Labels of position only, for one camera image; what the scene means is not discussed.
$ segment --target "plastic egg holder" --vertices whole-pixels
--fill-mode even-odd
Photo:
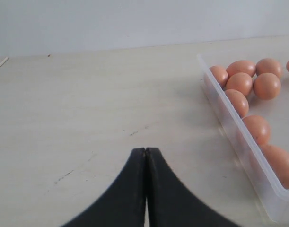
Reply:
[[[199,54],[197,58],[204,74],[210,81],[208,89],[204,83],[202,86],[209,91],[206,94],[211,106],[267,214],[273,221],[289,223],[289,190],[286,190],[279,182],[258,145],[209,70],[209,67],[213,65],[225,68],[233,62],[243,59],[257,63],[263,58],[274,58],[282,64],[284,72],[281,78],[280,94],[269,101],[259,100],[254,95],[250,95],[248,97],[250,110],[247,116],[259,115],[265,118],[272,128],[270,144],[277,145],[289,152],[289,73],[285,68],[289,60],[289,44],[277,44],[271,48],[267,45],[259,45],[230,51],[210,52]]]

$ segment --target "table surface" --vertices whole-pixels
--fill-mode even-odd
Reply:
[[[56,227],[95,201],[136,147],[158,147],[201,200],[270,222],[204,95],[200,52],[289,36],[10,58],[0,68],[0,226]]]

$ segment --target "clear plastic container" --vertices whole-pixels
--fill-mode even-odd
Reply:
[[[263,58],[275,58],[284,69],[280,94],[273,100],[258,100],[253,92],[249,95],[249,115],[259,115],[271,125],[270,144],[289,152],[289,43],[254,45],[239,49],[198,54],[197,59],[204,71],[202,86],[210,104],[227,134],[237,156],[252,182],[268,216],[280,223],[289,223],[289,190],[283,188],[271,166],[265,159],[253,137],[225,96],[209,67],[221,65],[226,68],[237,60],[257,63]]]

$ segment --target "black plastic claw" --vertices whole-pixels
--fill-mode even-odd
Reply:
[[[194,196],[176,177],[158,148],[147,148],[146,157],[151,227],[237,227]]]
[[[63,227],[143,227],[145,149],[136,148],[107,191]]]

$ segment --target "white wall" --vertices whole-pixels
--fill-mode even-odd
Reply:
[[[0,0],[0,56],[289,35],[289,0]]]

